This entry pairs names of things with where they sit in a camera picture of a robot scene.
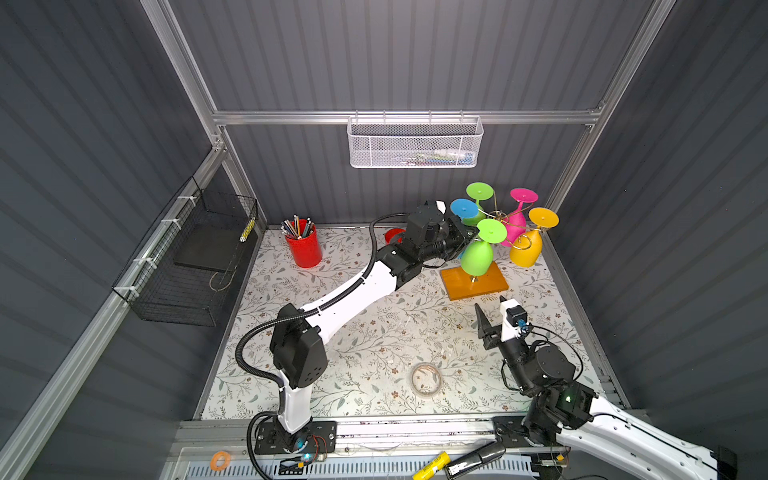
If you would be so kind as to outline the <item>red wine glass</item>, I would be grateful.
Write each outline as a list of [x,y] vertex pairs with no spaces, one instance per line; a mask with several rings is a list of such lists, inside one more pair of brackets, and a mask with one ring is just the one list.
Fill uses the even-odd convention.
[[387,244],[401,243],[405,234],[402,228],[392,228],[386,231],[384,238]]

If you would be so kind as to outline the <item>gold rack with orange base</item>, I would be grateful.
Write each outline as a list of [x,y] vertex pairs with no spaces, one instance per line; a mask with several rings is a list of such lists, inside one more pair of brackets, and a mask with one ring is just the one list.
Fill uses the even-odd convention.
[[[487,218],[502,222],[502,220],[499,220],[497,217],[489,213],[487,214]],[[464,251],[459,255],[459,266],[445,268],[439,272],[443,286],[450,300],[457,301],[480,295],[500,293],[508,288],[508,283],[495,260],[490,265],[487,273],[481,277],[471,277],[466,274],[461,268],[461,258]]]

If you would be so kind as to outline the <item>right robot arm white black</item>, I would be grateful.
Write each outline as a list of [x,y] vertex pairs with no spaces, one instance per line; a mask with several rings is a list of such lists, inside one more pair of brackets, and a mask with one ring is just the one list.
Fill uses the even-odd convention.
[[477,307],[478,337],[500,352],[503,382],[530,398],[522,434],[536,445],[588,453],[640,479],[734,479],[736,454],[689,443],[633,416],[577,379],[578,366],[549,340],[529,343],[535,327],[514,299],[500,300],[492,325]]

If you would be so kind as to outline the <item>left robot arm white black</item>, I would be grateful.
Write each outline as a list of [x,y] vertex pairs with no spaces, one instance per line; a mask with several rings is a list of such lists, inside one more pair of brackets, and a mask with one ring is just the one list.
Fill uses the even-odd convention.
[[[372,252],[361,272],[301,308],[284,305],[275,319],[253,327],[236,345],[237,365],[278,387],[278,409],[260,412],[252,420],[269,419],[278,444],[288,453],[302,451],[311,436],[312,385],[327,369],[326,345],[333,336],[370,305],[416,278],[429,261],[457,258],[479,235],[477,227],[465,224],[444,202],[427,201],[401,215],[406,229],[398,240],[379,246],[376,225],[398,216],[387,214],[370,222]],[[269,351],[275,373],[249,364],[244,357],[247,344],[267,330],[272,332]]]

